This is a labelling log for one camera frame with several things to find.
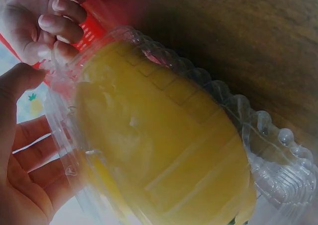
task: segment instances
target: yellow cake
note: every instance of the yellow cake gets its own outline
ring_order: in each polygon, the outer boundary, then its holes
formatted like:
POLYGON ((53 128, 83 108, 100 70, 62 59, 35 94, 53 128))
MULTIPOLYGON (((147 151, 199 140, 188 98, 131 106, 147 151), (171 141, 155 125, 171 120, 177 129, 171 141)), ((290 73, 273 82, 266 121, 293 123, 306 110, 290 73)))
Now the yellow cake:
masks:
POLYGON ((243 225, 256 203, 242 141, 226 113, 190 80, 128 42, 85 63, 75 98, 89 145, 87 175, 124 223, 243 225))

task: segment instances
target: plastic clamshell container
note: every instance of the plastic clamshell container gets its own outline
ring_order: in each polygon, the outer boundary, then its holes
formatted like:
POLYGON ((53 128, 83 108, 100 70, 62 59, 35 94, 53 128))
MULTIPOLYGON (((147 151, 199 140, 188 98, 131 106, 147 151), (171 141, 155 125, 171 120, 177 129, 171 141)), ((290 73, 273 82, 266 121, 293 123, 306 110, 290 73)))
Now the plastic clamshell container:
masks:
POLYGON ((97 224, 295 225, 316 194, 291 130, 139 31, 116 28, 54 66, 46 115, 97 224))

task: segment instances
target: pineapple print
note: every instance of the pineapple print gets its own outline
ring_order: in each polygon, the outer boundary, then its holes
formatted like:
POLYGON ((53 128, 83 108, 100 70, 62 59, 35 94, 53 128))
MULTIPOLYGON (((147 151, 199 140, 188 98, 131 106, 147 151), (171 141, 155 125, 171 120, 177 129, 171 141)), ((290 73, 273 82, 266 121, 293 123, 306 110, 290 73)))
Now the pineapple print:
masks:
POLYGON ((42 103, 41 101, 36 97, 36 94, 33 93, 31 96, 29 96, 29 101, 31 102, 31 114, 34 117, 37 117, 42 112, 42 103))

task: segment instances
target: wooden table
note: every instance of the wooden table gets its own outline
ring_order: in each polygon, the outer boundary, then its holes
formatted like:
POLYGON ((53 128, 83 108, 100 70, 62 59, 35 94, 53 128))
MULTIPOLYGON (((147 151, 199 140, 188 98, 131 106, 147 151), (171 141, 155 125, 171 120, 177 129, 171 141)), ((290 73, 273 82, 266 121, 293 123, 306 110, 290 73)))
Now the wooden table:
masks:
POLYGON ((268 111, 318 164, 318 0, 142 1, 135 27, 268 111))

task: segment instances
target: hand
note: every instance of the hand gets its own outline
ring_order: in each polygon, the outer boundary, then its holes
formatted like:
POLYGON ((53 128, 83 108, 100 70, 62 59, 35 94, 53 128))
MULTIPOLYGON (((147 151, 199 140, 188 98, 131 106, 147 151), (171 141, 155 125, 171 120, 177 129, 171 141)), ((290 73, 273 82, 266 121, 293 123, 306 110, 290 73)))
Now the hand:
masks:
POLYGON ((86 11, 80 6, 84 1, 8 0, 0 33, 25 63, 49 60, 53 47, 68 62, 78 53, 71 44, 83 36, 79 24, 86 19, 86 11))
POLYGON ((43 165, 57 153, 51 136, 25 149, 50 133, 45 117, 16 124, 18 98, 44 76, 22 63, 0 76, 0 224, 48 225, 74 195, 60 159, 43 165))

